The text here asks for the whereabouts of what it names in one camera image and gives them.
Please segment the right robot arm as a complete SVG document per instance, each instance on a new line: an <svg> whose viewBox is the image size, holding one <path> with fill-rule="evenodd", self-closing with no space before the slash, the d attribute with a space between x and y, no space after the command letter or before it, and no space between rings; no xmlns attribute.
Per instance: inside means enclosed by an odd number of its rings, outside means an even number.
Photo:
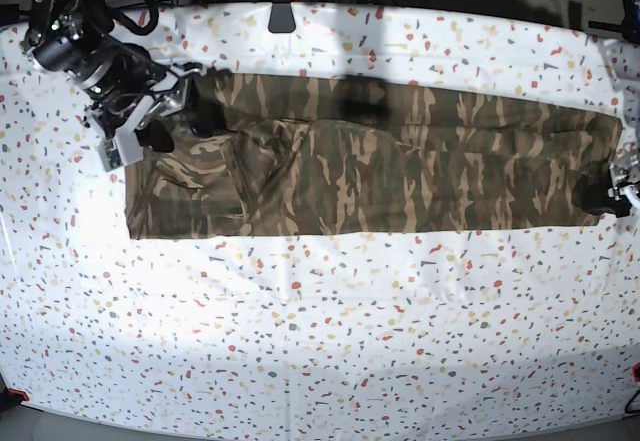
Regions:
<svg viewBox="0 0 640 441"><path fill-rule="evenodd" d="M156 0L143 0L149 19L134 21L107 0L31 0L23 50L35 68L63 72L90 98L89 115L108 143L118 136L135 147L170 152L173 139L164 118L183 113L191 132L210 138L222 132L221 111L191 93L197 63L162 65L136 44L113 37L121 25L136 36L159 24Z"/></svg>

